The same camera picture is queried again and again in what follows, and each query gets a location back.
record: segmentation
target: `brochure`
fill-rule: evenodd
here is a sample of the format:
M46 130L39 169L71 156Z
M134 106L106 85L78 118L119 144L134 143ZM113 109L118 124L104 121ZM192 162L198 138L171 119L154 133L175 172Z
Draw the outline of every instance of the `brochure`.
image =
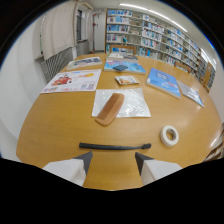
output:
M91 58L85 58L81 60L71 61L69 62L66 70L81 68L85 66L91 66L91 65L99 65L102 64L102 61L99 57L91 57Z
M177 80L177 83L181 89L181 92L184 96L194 100L196 103L198 103L200 106L205 107L198 92L189 86L183 84L182 82Z
M101 69L58 73L41 93L95 91Z
M181 97L176 78L155 68L151 69L146 84L160 89L178 99Z

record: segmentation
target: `white tape roll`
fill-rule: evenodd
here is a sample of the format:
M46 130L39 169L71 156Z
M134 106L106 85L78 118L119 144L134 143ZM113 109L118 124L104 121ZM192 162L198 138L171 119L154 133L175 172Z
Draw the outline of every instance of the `white tape roll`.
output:
M173 135L172 140L168 139L168 137L166 135L167 132L170 132ZM176 128L174 128L173 126L167 125L161 131L160 138L166 146L171 147L171 146L176 145L177 142L179 141L179 134L178 134Z

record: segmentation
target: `clear plastic bag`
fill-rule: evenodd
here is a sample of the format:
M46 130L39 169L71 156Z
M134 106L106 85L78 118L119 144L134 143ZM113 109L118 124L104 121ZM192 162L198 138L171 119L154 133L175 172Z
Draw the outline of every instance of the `clear plastic bag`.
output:
M141 88L96 90L93 117L99 114L113 93L124 94L124 103L116 117L151 117Z

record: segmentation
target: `wooden table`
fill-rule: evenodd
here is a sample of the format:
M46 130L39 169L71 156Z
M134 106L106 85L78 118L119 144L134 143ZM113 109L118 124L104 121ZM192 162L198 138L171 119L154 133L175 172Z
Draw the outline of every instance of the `wooden table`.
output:
M92 150L93 158L83 187L119 190L143 186L135 152L178 163L183 168L202 162L221 133L221 120L212 99L196 78L172 65L139 57L147 75L131 74L140 84L120 86L115 81L118 73L103 71L105 54L83 55L77 59L91 56L99 56L103 63L76 70L102 69L97 89L142 88L151 117L117 118L104 127L91 117L95 92L40 94L18 140L17 156L23 163L43 168L51 161L89 152L90 149L79 148L80 142L128 146L151 143L148 150ZM205 108L185 96L177 99L146 85L151 68L171 74L197 90ZM171 148L160 140L160 131L166 125L174 126L180 136L178 144Z

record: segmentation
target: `black bar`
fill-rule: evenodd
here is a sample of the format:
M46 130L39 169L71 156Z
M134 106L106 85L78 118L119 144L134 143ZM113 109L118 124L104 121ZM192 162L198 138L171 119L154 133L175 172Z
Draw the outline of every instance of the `black bar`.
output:
M88 148L88 149L108 149L108 150L127 150L127 149L150 149L151 144L144 144L141 146L116 146L116 145L97 145L89 143L79 143L79 148Z

